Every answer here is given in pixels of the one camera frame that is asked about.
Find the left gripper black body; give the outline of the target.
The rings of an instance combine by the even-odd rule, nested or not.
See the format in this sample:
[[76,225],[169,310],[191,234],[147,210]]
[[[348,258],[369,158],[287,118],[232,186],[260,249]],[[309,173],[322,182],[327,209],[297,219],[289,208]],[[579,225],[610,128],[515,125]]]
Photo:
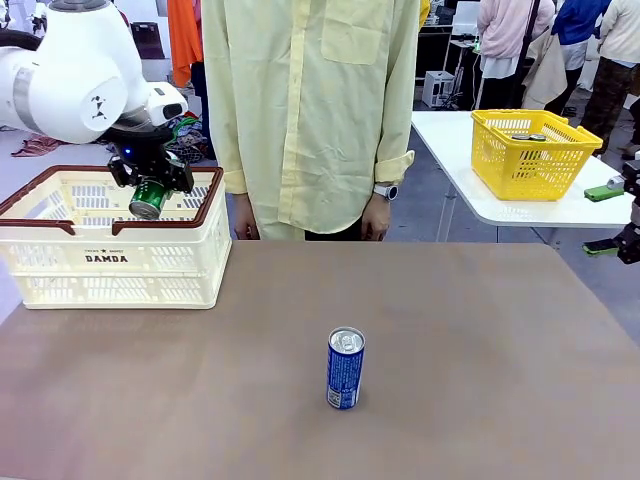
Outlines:
[[165,178],[172,174],[173,166],[165,147],[157,142],[114,143],[117,169],[126,177]]

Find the person's left forearm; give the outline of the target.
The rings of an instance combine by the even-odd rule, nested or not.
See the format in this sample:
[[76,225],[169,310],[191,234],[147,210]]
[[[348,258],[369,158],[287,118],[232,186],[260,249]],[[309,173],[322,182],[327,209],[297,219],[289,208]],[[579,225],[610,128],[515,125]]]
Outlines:
[[412,111],[412,97],[384,107],[374,167],[376,183],[401,184],[413,164],[415,153],[409,149]]

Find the yellow plastic basket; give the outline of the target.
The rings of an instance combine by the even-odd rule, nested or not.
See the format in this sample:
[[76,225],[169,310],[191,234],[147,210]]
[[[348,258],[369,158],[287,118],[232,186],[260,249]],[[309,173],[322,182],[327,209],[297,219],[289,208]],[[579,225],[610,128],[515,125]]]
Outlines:
[[[471,167],[503,201],[561,199],[602,140],[545,110],[474,110]],[[514,134],[543,134],[545,142]]]

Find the person's right hand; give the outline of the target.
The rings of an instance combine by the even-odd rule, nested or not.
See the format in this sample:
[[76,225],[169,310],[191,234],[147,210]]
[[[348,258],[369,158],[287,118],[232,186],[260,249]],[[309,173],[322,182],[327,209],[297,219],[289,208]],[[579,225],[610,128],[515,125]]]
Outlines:
[[260,234],[253,208],[247,194],[234,194],[234,232],[239,240],[259,240]]

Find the person's left hand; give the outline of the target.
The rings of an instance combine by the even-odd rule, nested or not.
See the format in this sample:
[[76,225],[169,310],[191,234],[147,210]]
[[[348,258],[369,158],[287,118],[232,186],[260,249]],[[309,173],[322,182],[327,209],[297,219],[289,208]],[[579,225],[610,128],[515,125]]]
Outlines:
[[391,203],[374,193],[367,203],[361,223],[361,238],[364,241],[381,242],[391,224]]

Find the mixed clothes pile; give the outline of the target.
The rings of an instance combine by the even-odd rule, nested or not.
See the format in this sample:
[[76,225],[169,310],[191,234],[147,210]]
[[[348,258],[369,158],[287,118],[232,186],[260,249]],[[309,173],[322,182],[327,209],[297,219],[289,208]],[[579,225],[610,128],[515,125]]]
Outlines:
[[171,120],[168,128],[172,132],[172,139],[165,146],[180,158],[189,163],[216,161],[210,128],[207,102],[196,94],[193,86],[188,83],[178,91],[187,101],[187,111]]

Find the white side table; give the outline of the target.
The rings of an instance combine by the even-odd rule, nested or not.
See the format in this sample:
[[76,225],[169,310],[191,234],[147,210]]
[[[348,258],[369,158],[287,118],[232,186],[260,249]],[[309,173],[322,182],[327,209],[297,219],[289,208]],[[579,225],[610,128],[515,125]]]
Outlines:
[[497,199],[472,171],[473,122],[469,112],[415,111],[412,124],[423,143],[446,175],[449,186],[444,196],[436,234],[438,242],[448,240],[456,200],[462,199],[475,217],[495,227],[549,228],[548,245],[557,231],[575,229],[618,229],[630,220],[633,197],[624,194],[602,202],[584,197],[588,187],[603,185],[617,172],[591,157],[565,196],[556,202],[510,202]]

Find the orange hanging garment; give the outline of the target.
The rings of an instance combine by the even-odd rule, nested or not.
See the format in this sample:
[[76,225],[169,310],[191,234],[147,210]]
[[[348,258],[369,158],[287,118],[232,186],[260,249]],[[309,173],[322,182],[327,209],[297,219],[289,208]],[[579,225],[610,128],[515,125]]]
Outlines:
[[185,87],[191,66],[203,62],[201,0],[167,0],[173,79]]

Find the beige coat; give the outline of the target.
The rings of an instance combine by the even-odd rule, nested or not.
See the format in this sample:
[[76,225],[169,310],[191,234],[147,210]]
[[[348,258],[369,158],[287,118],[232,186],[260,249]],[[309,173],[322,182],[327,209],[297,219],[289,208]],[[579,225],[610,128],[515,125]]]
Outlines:
[[527,59],[533,64],[522,82],[525,87],[522,108],[543,110],[567,87],[564,56],[559,38],[545,31],[528,47]]

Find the person in yellow shirt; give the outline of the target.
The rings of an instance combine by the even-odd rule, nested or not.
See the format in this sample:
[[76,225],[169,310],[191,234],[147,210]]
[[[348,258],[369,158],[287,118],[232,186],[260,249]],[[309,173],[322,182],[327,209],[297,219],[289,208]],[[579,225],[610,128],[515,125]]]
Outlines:
[[386,105],[414,101],[421,0],[202,0],[208,101],[235,101],[259,240],[342,231]]

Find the person in blue jacket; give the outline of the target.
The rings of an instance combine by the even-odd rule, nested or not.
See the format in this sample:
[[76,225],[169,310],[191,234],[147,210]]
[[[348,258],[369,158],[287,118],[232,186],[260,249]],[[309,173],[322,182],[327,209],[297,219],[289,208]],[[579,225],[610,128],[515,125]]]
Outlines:
[[547,111],[562,115],[582,73],[589,39],[598,30],[597,20],[610,3],[611,0],[564,0],[551,34],[558,36],[562,48],[567,87],[545,106]]

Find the black trousers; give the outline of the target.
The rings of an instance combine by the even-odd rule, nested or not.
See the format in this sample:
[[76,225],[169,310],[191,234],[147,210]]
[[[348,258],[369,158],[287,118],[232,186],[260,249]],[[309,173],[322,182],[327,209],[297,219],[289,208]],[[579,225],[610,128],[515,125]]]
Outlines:
[[333,242],[358,242],[358,241],[382,241],[389,229],[390,223],[384,224],[384,229],[376,233],[374,224],[358,219],[348,228],[334,233],[320,234],[311,231],[304,233],[306,241],[333,241]]

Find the person in pink hoodie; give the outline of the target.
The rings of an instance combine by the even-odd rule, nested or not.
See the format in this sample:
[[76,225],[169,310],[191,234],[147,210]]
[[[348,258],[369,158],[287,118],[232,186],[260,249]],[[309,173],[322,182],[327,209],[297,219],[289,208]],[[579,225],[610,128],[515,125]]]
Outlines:
[[477,29],[482,93],[479,109],[511,107],[517,82],[524,75],[524,65],[521,65],[521,70],[518,70],[518,65],[532,12],[531,39],[535,39],[552,22],[555,14],[553,0],[480,1]]

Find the white computer case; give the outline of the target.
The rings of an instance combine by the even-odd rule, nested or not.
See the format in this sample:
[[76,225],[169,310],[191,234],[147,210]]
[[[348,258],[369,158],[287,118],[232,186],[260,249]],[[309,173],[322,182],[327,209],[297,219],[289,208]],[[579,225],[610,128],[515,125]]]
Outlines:
[[430,108],[445,105],[454,85],[455,77],[446,71],[427,71],[425,73],[422,102]]

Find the black shelf desk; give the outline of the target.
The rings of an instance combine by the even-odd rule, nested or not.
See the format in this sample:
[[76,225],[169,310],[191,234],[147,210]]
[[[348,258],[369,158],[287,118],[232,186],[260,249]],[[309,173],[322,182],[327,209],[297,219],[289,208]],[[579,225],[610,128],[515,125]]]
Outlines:
[[427,71],[446,71],[455,77],[444,106],[432,110],[473,108],[479,73],[476,20],[480,0],[431,0],[431,11],[418,36],[416,84],[421,88]]

